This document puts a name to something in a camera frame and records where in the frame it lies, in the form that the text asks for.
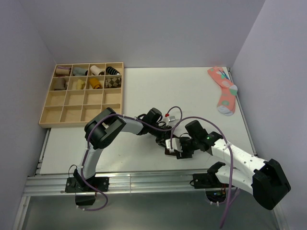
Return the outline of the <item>brown sock with striped cuff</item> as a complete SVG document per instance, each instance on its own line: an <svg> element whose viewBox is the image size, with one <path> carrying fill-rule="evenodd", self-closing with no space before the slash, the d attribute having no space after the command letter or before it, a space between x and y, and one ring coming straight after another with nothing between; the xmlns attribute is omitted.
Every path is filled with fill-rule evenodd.
<svg viewBox="0 0 307 230"><path fill-rule="evenodd" d="M165 155L167 156L177 156L179 154L179 152L177 150L174 150L173 152L171 152L169 149L165 148Z"/></svg>

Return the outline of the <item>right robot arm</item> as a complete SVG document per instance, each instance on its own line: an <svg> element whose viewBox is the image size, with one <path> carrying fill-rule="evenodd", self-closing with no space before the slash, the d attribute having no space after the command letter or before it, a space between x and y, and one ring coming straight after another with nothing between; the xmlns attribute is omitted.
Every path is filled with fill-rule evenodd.
<svg viewBox="0 0 307 230"><path fill-rule="evenodd" d="M178 159L192 157L196 150L220 159L206 173L193 175L194 188L217 188L228 184L249 192L267 210L272 210L291 191L278 161L267 161L247 153L226 141L221 134L208 133L197 120L185 128L188 137L170 140L169 150Z"/></svg>

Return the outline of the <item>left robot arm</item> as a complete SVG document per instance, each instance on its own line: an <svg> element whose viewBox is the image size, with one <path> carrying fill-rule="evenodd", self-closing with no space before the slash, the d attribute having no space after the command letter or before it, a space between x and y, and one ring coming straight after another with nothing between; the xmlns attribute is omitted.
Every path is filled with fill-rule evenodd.
<svg viewBox="0 0 307 230"><path fill-rule="evenodd" d="M171 126L162 121L162 114L156 108L137 117L126 117L117 114L110 107L106 108L84 127L87 148L81 166L73 173L76 186L82 191L92 189L102 150L108 147L120 132L138 136L149 133L156 137L155 141L159 146L165 147L165 140L170 138L171 129Z"/></svg>

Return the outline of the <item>pink patterned sock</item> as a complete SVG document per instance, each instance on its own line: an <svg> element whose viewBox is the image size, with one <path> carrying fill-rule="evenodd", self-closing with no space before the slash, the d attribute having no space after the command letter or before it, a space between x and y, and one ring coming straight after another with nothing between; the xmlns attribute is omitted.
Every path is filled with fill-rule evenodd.
<svg viewBox="0 0 307 230"><path fill-rule="evenodd" d="M217 110L225 116L232 116L236 110L237 86L230 81L222 67L212 67L207 72L221 89Z"/></svg>

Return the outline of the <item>brown checkered rolled sock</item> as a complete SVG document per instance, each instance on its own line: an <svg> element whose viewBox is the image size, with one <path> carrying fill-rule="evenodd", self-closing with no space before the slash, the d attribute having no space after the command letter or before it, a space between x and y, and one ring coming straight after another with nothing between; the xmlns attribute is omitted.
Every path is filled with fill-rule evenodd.
<svg viewBox="0 0 307 230"><path fill-rule="evenodd" d="M121 77L108 78L105 80L105 89L113 89L121 87Z"/></svg>

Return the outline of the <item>black white striped rolled sock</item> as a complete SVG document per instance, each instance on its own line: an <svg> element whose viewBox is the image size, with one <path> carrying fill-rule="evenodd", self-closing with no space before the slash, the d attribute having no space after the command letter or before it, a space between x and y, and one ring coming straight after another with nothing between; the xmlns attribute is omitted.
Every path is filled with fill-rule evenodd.
<svg viewBox="0 0 307 230"><path fill-rule="evenodd" d="M106 73L108 73L109 75L120 75L120 72L112 66L106 67Z"/></svg>

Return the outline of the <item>mustard yellow rolled sock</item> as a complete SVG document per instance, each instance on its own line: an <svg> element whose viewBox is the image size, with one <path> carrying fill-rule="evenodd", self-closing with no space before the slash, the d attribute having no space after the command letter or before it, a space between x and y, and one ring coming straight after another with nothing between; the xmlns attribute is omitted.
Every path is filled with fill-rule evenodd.
<svg viewBox="0 0 307 230"><path fill-rule="evenodd" d="M89 83L92 89L102 89L103 88L101 82L97 78L90 78Z"/></svg>

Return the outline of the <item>wooden compartment tray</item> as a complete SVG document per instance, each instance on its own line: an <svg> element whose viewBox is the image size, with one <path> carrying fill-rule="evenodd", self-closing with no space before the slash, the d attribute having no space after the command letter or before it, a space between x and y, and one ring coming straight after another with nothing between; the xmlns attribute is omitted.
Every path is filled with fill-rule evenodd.
<svg viewBox="0 0 307 230"><path fill-rule="evenodd" d="M92 75L90 67L93 65L103 69L105 74L99 76ZM70 67L70 75L57 76L55 74L57 66ZM118 70L120 75L109 75L106 73L106 67L108 66ZM73 67L88 69L87 76L73 76ZM121 87L105 89L105 80L115 77L121 77ZM64 91L53 90L54 80L59 78L64 78L67 82L67 89ZM92 89L89 83L90 78L97 78L103 88ZM78 79L86 83L83 90L72 89L73 83ZM57 64L53 71L39 125L44 128L81 127L108 107L120 114L123 111L123 88L124 64L122 62Z"/></svg>

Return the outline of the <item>pale yellow rolled sock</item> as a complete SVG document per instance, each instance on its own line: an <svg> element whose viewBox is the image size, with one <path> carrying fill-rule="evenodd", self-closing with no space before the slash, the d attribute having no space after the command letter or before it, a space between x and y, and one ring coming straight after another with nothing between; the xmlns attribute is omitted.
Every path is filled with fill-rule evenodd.
<svg viewBox="0 0 307 230"><path fill-rule="evenodd" d="M73 83L73 90L83 90L85 87L86 83L85 81L78 79L76 82Z"/></svg>

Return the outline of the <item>grey blue rolled sock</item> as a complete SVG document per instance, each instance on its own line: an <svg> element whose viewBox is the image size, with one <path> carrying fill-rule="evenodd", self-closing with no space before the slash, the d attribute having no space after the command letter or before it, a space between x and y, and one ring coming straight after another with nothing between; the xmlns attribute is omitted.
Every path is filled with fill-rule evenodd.
<svg viewBox="0 0 307 230"><path fill-rule="evenodd" d="M72 74L73 76L87 76L88 69L84 69L81 67L73 67Z"/></svg>

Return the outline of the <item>grey brown rolled sock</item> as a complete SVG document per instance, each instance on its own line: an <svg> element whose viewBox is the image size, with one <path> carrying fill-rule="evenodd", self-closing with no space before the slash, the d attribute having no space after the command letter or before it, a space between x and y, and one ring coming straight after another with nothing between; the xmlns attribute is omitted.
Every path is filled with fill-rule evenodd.
<svg viewBox="0 0 307 230"><path fill-rule="evenodd" d="M53 90L54 91L64 91L67 89L67 82L64 78L59 78L54 80Z"/></svg>

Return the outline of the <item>beige striped rolled sock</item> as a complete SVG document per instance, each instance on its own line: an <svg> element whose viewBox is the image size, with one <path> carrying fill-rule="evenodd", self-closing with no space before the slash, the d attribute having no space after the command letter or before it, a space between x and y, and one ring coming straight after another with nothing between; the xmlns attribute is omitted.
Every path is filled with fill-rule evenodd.
<svg viewBox="0 0 307 230"><path fill-rule="evenodd" d="M70 67L57 66L55 69L55 74L57 76L69 76L70 73L71 73Z"/></svg>

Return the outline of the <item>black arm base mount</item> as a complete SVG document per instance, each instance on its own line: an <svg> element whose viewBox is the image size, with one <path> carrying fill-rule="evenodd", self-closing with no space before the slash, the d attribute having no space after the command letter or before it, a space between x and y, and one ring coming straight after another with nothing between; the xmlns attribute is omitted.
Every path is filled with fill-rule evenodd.
<svg viewBox="0 0 307 230"><path fill-rule="evenodd" d="M212 173L195 173L189 184L195 189L227 188L229 184L221 183L215 174Z"/></svg>

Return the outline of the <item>aluminium frame rail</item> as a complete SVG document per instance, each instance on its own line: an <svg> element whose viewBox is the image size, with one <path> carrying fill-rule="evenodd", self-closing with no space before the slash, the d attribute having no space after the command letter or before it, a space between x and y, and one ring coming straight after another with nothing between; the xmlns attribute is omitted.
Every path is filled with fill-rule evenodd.
<svg viewBox="0 0 307 230"><path fill-rule="evenodd" d="M206 173L206 170L98 173L96 176L109 178L105 192L109 195L195 191L189 184L195 173ZM65 174L28 177L23 196L74 196L75 193L65 192L67 178Z"/></svg>

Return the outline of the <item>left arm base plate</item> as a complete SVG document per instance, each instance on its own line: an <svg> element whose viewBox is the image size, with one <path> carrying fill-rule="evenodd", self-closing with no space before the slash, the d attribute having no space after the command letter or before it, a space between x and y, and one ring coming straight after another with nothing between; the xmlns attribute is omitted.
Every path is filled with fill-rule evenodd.
<svg viewBox="0 0 307 230"><path fill-rule="evenodd" d="M109 186L109 178L108 177L92 177L87 180L86 184L82 179L77 180L74 177L70 177L67 179L65 186L65 193L85 193L85 192L95 192L96 189L101 192L107 192Z"/></svg>

